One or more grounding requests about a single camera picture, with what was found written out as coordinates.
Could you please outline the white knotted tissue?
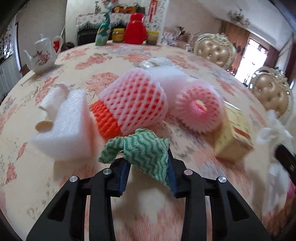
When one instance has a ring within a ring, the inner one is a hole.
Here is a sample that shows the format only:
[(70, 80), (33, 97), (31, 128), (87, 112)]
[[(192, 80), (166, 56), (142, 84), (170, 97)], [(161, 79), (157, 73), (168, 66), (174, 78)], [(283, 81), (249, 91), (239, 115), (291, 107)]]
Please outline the white knotted tissue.
[(294, 137), (277, 119), (275, 111), (268, 110), (267, 126), (258, 132), (256, 143), (268, 147), (267, 184), (262, 208), (262, 214), (266, 216), (272, 213), (276, 207), (282, 209), (285, 205), (287, 192), (290, 188), (290, 177), (280, 161), (275, 158), (275, 151), (283, 144), (289, 153), (294, 153)]

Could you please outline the white foam block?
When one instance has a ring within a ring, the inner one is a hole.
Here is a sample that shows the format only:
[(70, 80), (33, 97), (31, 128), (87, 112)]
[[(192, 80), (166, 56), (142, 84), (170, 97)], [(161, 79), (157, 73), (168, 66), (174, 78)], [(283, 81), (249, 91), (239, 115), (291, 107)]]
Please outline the white foam block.
[(70, 91), (62, 102), (53, 127), (38, 133), (31, 144), (55, 161), (88, 159), (92, 155), (91, 115), (82, 89)]

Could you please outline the green zigzag cloth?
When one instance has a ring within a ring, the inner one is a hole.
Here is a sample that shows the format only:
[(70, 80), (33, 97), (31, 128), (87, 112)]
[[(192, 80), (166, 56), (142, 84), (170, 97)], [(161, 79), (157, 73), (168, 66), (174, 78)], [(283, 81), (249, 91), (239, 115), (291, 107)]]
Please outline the green zigzag cloth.
[(149, 129), (138, 128), (132, 135), (108, 140), (98, 161), (111, 164), (118, 153), (123, 153), (123, 158), (130, 164), (161, 182), (165, 187), (169, 187), (169, 148), (168, 138), (159, 138)]

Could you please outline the white plastic bag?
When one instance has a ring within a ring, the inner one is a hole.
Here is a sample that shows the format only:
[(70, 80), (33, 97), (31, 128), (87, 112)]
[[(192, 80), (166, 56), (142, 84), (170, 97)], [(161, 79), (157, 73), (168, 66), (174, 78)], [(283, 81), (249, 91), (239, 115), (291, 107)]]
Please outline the white plastic bag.
[(148, 69), (148, 68), (160, 67), (160, 66), (174, 66), (174, 63), (168, 58), (158, 57), (158, 58), (150, 58), (148, 60), (142, 61), (137, 66), (142, 69)]

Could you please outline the yellow carton box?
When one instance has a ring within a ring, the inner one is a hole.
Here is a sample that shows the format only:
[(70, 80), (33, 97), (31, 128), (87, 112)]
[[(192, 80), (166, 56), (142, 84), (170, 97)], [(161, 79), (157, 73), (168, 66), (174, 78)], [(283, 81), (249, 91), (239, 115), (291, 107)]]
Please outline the yellow carton box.
[(222, 124), (214, 133), (213, 151), (217, 159), (238, 163), (253, 150), (250, 127), (241, 109), (224, 102)]

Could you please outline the beige tufted chair near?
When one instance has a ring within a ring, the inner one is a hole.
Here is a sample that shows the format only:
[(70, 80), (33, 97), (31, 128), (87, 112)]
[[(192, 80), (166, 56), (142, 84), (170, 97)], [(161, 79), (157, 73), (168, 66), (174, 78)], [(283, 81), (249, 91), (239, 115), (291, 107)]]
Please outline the beige tufted chair near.
[(252, 75), (248, 89), (265, 110), (274, 110), (277, 118), (286, 124), (293, 111), (292, 90), (280, 71), (262, 66)]

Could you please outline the beige tufted chair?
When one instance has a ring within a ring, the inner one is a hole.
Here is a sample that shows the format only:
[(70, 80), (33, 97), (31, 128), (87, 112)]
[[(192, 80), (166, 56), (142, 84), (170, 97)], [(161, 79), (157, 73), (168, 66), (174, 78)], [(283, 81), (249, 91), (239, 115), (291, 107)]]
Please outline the beige tufted chair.
[(223, 33), (201, 34), (195, 42), (194, 53), (224, 70), (231, 68), (236, 57), (235, 46)]
[(286, 124), (293, 111), (292, 90), (280, 71), (262, 66), (252, 75), (248, 89), (265, 110), (274, 110), (277, 118)]

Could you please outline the floral tablecloth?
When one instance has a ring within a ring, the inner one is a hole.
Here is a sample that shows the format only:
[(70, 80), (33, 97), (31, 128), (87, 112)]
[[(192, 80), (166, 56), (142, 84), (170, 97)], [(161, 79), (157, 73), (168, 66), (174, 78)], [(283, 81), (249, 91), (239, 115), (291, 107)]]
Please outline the floral tablecloth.
[(205, 180), (231, 185), (239, 200), (275, 237), (295, 229), (295, 192), (267, 196), (273, 162), (269, 117), (242, 83), (187, 51), (145, 45), (88, 44), (64, 51), (46, 74), (26, 74), (1, 104), (1, 211), (22, 240), (32, 240), (43, 217), (56, 225), (75, 212), (76, 191), (89, 182), (74, 220), (81, 240), (106, 224), (102, 199), (130, 165), (118, 197), (109, 197), (116, 240), (180, 240), (185, 205), (177, 198), (169, 156), (199, 196), (194, 231), (221, 240), (214, 224), (217, 195)]

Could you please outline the orange foam fruit net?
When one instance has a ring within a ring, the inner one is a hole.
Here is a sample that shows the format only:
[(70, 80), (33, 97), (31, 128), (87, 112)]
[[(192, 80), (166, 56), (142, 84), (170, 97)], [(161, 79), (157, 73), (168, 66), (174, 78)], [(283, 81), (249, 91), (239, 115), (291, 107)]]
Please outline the orange foam fruit net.
[(98, 131), (104, 139), (108, 140), (122, 136), (120, 125), (103, 101), (98, 100), (93, 103), (91, 105), (91, 111), (94, 115)]

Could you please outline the brown curtain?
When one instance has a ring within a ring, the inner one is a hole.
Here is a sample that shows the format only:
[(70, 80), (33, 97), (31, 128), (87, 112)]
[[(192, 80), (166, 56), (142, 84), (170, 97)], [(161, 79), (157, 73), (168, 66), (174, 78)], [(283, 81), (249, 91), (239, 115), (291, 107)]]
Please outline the brown curtain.
[(229, 69), (229, 71), (235, 75), (248, 44), (250, 32), (232, 23), (222, 21), (220, 33), (224, 33), (236, 49), (235, 60)]

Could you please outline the beige tufted chair far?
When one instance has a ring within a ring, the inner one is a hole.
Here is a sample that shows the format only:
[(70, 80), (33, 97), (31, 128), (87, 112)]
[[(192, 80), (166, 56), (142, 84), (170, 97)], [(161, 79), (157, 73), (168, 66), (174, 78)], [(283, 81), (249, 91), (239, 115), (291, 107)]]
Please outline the beige tufted chair far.
[(201, 34), (195, 42), (194, 53), (224, 70), (231, 68), (236, 57), (235, 46), (223, 33)]

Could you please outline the pink foam fruit net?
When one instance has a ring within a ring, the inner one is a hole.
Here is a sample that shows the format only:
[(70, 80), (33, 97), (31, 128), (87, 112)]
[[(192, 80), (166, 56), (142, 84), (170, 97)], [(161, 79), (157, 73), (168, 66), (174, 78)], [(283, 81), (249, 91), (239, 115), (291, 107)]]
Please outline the pink foam fruit net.
[(123, 136), (162, 121), (169, 107), (163, 88), (142, 68), (133, 68), (119, 77), (100, 92), (98, 99)]

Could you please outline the chandelier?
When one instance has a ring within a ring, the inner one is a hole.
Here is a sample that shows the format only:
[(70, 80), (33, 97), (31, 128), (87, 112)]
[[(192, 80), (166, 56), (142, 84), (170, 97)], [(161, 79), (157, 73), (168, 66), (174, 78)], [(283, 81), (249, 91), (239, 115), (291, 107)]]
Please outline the chandelier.
[(239, 12), (230, 10), (227, 13), (227, 16), (231, 23), (241, 27), (241, 28), (249, 28), (250, 27), (250, 21), (248, 18), (245, 18), (245, 16), (242, 13), (242, 9), (239, 9)]

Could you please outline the white floral teapot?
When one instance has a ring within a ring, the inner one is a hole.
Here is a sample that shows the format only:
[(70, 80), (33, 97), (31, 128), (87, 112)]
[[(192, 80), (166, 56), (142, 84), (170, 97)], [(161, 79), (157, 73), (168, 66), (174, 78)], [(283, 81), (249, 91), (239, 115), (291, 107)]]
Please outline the white floral teapot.
[(44, 37), (41, 34), (39, 40), (34, 43), (35, 49), (32, 55), (23, 50), (25, 62), (29, 70), (36, 74), (41, 74), (52, 69), (61, 51), (62, 42), (61, 36), (56, 36), (51, 41), (49, 37)]

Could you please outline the yellow-lid jar right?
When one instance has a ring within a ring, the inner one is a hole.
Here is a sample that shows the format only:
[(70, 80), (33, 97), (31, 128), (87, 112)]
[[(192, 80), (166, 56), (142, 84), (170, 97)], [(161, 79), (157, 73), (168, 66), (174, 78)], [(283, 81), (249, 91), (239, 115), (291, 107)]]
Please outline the yellow-lid jar right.
[(147, 30), (147, 39), (145, 41), (147, 45), (152, 45), (152, 46), (157, 45), (158, 39), (159, 39), (158, 31)]

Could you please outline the yellow-lid jar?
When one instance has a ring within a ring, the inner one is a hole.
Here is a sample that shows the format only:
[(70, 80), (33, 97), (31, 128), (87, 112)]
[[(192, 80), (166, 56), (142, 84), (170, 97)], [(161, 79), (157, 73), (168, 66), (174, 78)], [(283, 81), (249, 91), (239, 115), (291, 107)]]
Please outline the yellow-lid jar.
[(152, 46), (157, 45), (158, 39), (159, 39), (158, 31), (147, 30), (147, 39), (145, 41), (147, 45), (152, 45)]
[(125, 28), (114, 28), (112, 32), (112, 42), (121, 43), (124, 41)]

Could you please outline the green peacock bottle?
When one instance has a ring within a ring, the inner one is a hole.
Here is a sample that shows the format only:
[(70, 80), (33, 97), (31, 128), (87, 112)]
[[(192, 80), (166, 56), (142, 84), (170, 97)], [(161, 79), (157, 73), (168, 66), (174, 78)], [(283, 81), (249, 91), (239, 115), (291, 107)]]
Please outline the green peacock bottle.
[(96, 46), (104, 46), (106, 45), (109, 34), (110, 34), (110, 16), (109, 13), (104, 14), (105, 20), (100, 25), (96, 38), (95, 38), (95, 45)]

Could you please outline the yellow-lid jar left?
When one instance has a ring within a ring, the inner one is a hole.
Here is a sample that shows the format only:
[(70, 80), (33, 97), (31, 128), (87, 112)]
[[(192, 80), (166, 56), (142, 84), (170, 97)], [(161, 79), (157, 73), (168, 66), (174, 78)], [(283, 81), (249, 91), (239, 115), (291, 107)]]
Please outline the yellow-lid jar left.
[(125, 28), (114, 28), (112, 32), (112, 42), (121, 43), (124, 41)]

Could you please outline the black piano with lace cover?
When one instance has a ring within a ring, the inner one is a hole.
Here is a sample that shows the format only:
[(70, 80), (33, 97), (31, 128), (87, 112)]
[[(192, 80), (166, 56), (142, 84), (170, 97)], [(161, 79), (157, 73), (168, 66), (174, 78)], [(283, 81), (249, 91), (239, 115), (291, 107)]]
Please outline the black piano with lace cover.
[[(76, 19), (76, 27), (78, 29), (78, 45), (85, 45), (89, 43), (95, 44), (95, 38), (97, 31), (105, 20), (105, 13), (101, 14), (89, 14), (89, 15), (79, 15)], [(110, 16), (110, 34), (109, 40), (112, 40), (112, 32), (114, 28), (125, 28), (130, 21), (130, 16), (132, 14), (124, 13), (109, 13)]]

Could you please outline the red thermos jug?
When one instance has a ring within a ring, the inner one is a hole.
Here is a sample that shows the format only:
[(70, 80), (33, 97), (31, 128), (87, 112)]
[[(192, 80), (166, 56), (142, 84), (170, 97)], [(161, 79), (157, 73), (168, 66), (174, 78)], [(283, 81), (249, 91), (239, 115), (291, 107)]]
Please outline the red thermos jug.
[(141, 45), (147, 39), (147, 30), (144, 25), (144, 15), (134, 13), (126, 25), (124, 43)]

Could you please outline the red Chinese knot ornament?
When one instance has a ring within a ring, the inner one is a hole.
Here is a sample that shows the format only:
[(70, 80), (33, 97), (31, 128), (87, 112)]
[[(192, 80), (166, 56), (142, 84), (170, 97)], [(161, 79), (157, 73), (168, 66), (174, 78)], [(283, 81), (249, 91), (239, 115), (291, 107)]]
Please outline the red Chinese knot ornament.
[(156, 14), (158, 7), (158, 0), (151, 0), (149, 5), (149, 22), (152, 22), (153, 16)]

